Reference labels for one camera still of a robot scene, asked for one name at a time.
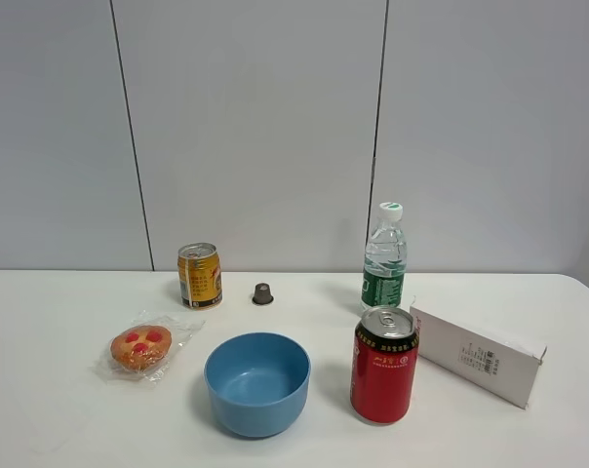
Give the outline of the white cardboard box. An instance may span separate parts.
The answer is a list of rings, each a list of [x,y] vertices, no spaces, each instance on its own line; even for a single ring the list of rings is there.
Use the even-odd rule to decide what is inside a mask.
[[[424,359],[493,393],[522,410],[548,347],[442,318],[412,305]]]

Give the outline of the small brown coffee capsule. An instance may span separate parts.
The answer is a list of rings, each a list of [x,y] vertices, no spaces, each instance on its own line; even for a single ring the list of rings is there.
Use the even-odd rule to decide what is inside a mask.
[[[268,305],[272,303],[274,296],[271,292],[271,288],[267,283],[258,283],[255,285],[254,295],[252,297],[252,303],[255,305]]]

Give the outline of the clear water bottle green label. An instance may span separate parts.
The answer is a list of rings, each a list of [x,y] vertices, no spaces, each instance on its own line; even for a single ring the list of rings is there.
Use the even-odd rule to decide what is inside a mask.
[[[407,269],[407,241],[401,221],[403,206],[396,202],[379,205],[378,220],[365,248],[362,307],[399,307]]]

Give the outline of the gold drink can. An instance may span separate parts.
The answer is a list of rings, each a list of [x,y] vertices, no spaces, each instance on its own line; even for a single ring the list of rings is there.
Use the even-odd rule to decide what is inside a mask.
[[[220,258],[215,245],[193,243],[181,247],[177,268],[181,300],[185,306],[201,310],[221,303]]]

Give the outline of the red soda can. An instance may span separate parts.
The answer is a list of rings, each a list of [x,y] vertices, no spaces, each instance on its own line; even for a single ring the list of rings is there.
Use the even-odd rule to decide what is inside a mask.
[[[363,418],[392,424],[409,410],[419,333],[410,313],[368,309],[354,331],[350,403]]]

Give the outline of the blue plastic bowl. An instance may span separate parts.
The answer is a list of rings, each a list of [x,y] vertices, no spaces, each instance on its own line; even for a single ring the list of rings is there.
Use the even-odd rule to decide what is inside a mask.
[[[306,404],[310,375],[304,348],[272,332],[222,342],[204,367],[216,422],[250,439],[275,436],[295,423]]]

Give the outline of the wrapped fruit bread bun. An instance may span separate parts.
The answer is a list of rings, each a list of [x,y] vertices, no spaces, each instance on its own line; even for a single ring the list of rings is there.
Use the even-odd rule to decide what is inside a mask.
[[[155,385],[205,321],[174,313],[143,311],[106,344],[92,370],[104,382]]]

